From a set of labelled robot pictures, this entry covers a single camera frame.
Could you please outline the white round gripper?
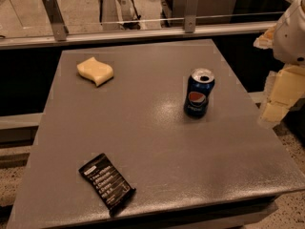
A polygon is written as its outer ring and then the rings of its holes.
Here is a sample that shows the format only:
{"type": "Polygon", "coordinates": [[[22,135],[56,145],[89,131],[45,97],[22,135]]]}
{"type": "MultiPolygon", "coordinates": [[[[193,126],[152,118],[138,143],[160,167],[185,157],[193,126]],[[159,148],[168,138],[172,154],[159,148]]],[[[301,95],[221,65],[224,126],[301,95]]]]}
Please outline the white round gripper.
{"type": "Polygon", "coordinates": [[[279,123],[305,94],[305,0],[294,0],[276,26],[256,38],[254,46],[273,48],[274,58],[287,63],[278,73],[266,78],[260,120],[279,123]]]}

